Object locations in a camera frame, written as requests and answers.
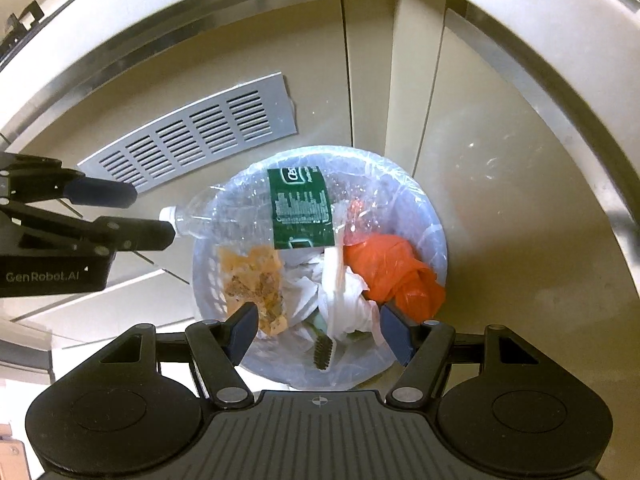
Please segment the orange wrapper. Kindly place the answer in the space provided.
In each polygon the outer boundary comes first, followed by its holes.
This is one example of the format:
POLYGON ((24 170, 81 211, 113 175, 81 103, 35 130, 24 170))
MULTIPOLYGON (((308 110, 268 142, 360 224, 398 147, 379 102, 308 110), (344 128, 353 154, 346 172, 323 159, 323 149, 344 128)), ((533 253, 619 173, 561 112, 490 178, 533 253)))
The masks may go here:
POLYGON ((246 255, 221 247, 218 257, 227 314, 232 315, 244 304, 254 304, 258 309, 258 328, 266 336, 287 330, 278 253, 268 245, 254 246, 246 255))

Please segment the red plastic bag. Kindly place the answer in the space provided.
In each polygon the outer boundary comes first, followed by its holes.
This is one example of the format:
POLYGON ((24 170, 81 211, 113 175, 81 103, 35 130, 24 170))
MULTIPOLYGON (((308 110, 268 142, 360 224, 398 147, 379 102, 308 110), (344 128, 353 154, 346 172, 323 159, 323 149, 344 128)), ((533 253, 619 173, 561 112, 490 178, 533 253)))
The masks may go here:
POLYGON ((366 298, 380 306, 391 301, 410 320, 423 323, 444 304, 445 287, 405 238, 372 234, 343 252, 344 263, 367 283, 366 298))

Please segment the white plastic comb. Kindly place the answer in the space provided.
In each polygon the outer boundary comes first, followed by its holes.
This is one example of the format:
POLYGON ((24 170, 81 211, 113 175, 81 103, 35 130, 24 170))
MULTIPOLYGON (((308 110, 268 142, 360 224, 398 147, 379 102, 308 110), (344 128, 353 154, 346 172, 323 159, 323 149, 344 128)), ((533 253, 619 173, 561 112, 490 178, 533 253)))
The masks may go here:
POLYGON ((329 337, 346 334, 345 266, 341 246, 327 247, 324 250, 319 309, 328 323, 329 337))

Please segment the small black comb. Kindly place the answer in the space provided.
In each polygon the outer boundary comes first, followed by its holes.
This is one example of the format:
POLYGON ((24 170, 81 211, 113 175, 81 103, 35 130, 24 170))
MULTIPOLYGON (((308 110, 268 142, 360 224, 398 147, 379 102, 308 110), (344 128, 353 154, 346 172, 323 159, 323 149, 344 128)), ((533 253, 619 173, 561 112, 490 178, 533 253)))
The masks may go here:
POLYGON ((314 366, 317 370, 326 372, 332 363, 335 344, 331 337, 321 334, 314 342, 314 366))

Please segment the green cloth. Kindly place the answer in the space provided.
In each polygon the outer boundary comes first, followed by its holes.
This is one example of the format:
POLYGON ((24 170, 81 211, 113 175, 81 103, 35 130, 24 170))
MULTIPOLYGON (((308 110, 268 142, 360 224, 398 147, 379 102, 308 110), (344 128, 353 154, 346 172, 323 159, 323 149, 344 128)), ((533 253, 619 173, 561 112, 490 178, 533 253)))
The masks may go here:
MULTIPOLYGON (((311 313, 311 315, 308 316, 308 318, 305 318, 304 324, 308 328, 311 328, 312 330, 314 330, 317 334, 322 333, 327 335, 329 333, 328 323, 326 322, 324 317, 321 315, 319 310, 315 310, 314 312, 311 313)), ((363 332, 360 332, 359 330, 355 330, 354 332, 351 332, 351 333, 333 336, 333 339, 341 342, 347 342, 347 341, 361 340, 361 339, 367 338, 367 336, 369 336, 369 333, 363 333, 363 332)))

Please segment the white plastic bag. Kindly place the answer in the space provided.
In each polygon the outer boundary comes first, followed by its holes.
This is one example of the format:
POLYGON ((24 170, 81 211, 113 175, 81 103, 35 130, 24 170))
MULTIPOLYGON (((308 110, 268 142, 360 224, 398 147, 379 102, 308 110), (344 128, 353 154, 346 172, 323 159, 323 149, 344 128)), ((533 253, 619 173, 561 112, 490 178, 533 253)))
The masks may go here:
POLYGON ((382 346, 380 309, 364 298, 369 286, 344 263, 344 249, 304 248, 281 250, 281 294, 288 327, 312 322, 320 316, 319 330, 344 342, 363 334, 382 346))

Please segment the crushed clear plastic bottle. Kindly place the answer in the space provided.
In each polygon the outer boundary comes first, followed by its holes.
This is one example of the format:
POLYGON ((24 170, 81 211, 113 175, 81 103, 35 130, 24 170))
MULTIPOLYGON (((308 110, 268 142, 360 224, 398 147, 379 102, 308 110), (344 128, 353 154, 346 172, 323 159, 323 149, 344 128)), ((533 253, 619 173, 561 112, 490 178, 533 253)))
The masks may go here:
POLYGON ((248 252, 323 248, 338 234, 370 230, 384 218, 395 185, 373 174, 318 166, 246 170, 199 192, 182 206, 166 206, 160 220, 181 237, 248 252))

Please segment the blue lined trash bin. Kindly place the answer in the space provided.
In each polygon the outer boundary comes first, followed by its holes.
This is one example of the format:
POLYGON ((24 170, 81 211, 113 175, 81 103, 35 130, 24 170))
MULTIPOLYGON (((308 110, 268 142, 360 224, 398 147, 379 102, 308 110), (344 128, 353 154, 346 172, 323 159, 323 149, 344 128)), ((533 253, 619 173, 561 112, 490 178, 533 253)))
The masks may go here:
POLYGON ((198 194, 177 226, 194 240, 203 318, 256 304, 242 367, 295 389, 348 389, 384 373, 394 357, 382 305, 425 321, 444 302, 447 243, 432 203, 401 167, 356 148, 255 162, 198 194))

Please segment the black gas stove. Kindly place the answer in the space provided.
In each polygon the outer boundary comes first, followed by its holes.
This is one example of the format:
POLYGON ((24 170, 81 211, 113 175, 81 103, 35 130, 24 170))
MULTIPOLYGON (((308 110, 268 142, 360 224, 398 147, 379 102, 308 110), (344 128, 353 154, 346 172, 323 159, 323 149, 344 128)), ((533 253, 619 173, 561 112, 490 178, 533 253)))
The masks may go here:
POLYGON ((6 20, 6 33, 1 40, 0 70, 4 70, 20 52, 58 15, 77 0, 67 0, 50 14, 44 14, 37 0, 25 6, 16 16, 11 13, 6 20))

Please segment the grey cabinet vent grille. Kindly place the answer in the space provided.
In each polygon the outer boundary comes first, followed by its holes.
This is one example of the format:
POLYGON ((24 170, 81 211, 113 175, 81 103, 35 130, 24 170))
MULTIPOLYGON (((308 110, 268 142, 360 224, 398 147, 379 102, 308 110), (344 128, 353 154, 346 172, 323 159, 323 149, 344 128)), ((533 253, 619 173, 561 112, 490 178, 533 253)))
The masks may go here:
POLYGON ((294 104, 277 72, 177 108, 107 144, 78 168, 143 193, 296 133, 294 104))

